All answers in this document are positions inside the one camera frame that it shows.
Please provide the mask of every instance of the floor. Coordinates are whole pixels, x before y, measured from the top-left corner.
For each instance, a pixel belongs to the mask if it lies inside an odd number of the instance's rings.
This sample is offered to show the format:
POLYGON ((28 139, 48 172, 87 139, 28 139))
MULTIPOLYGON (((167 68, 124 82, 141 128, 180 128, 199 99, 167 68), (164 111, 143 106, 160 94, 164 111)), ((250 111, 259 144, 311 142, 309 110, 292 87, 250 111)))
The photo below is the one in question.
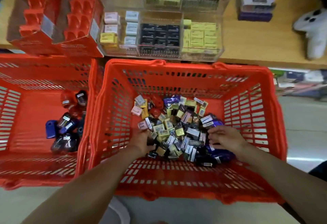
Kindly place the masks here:
MULTIPOLYGON (((305 98, 280 97, 288 138, 288 163, 308 172, 327 160, 327 104, 305 98)), ((0 189, 0 224, 20 223, 57 188, 0 189)), ((297 223, 279 205, 235 203, 202 199, 159 198, 147 202, 136 197, 119 197, 132 223, 164 220, 173 223, 297 223)))

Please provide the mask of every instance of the product box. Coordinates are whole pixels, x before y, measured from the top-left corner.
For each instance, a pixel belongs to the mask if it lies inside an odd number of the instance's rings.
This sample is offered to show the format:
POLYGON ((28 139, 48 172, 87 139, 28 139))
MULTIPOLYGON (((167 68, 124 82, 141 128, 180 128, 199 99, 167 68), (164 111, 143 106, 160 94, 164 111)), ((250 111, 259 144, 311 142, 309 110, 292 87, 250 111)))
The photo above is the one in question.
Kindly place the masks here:
POLYGON ((62 0, 53 43, 69 57, 103 57, 97 42, 102 15, 100 0, 62 0))
POLYGON ((60 47, 52 44, 60 2, 61 0, 15 0, 8 23, 8 42, 28 54, 63 54, 60 47))

